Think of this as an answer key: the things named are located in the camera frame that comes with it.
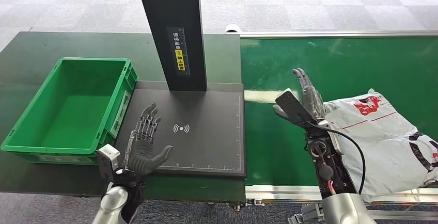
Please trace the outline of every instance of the plastic package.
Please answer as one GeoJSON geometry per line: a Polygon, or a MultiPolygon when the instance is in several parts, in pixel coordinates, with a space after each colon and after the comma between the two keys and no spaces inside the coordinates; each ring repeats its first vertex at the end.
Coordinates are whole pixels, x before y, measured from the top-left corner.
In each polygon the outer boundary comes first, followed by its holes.
{"type": "MultiPolygon", "coordinates": [[[[325,118],[362,149],[366,162],[362,198],[411,190],[438,179],[438,142],[420,133],[373,89],[368,94],[324,103],[325,118]]],[[[339,136],[343,163],[356,187],[362,162],[354,144],[339,136]]]]}

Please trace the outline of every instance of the black pole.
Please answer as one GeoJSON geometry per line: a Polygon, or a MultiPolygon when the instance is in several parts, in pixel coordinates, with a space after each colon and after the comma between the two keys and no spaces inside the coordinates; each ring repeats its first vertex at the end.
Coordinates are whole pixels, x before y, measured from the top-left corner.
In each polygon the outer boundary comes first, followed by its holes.
{"type": "Polygon", "coordinates": [[[142,2],[169,90],[205,91],[199,0],[142,2]]]}

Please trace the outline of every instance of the green plastic crate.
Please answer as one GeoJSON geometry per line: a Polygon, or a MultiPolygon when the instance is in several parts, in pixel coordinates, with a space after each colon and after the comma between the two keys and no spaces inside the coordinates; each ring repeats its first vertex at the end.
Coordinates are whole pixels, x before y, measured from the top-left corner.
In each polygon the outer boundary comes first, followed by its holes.
{"type": "Polygon", "coordinates": [[[1,149],[34,163],[96,165],[113,144],[138,77],[129,59],[61,58],[1,149]]]}

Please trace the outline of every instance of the gray carpet floor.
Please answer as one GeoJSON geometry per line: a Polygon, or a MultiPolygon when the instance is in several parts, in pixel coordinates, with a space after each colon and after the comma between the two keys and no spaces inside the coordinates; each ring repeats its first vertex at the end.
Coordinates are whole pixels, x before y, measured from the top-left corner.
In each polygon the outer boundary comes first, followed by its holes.
{"type": "MultiPolygon", "coordinates": [[[[201,0],[205,33],[243,31],[438,30],[438,0],[201,0]]],[[[0,0],[0,51],[20,31],[149,33],[140,0],[0,0]]],[[[98,198],[1,193],[0,223],[90,223],[98,198]]],[[[137,223],[287,223],[299,204],[249,206],[146,201],[137,223]]],[[[381,206],[404,210],[405,206],[381,206]]],[[[436,207],[413,210],[437,211],[436,207]]],[[[378,221],[378,223],[433,223],[378,221]]]]}

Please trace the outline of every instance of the wireless charging symbol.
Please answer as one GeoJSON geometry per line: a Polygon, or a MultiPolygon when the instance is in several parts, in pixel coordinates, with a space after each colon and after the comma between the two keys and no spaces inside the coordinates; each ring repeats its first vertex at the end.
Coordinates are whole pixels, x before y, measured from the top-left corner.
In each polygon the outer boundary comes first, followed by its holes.
{"type": "Polygon", "coordinates": [[[174,133],[184,132],[187,134],[189,131],[190,131],[190,126],[188,124],[186,124],[185,126],[180,126],[178,124],[174,125],[174,133]]]}

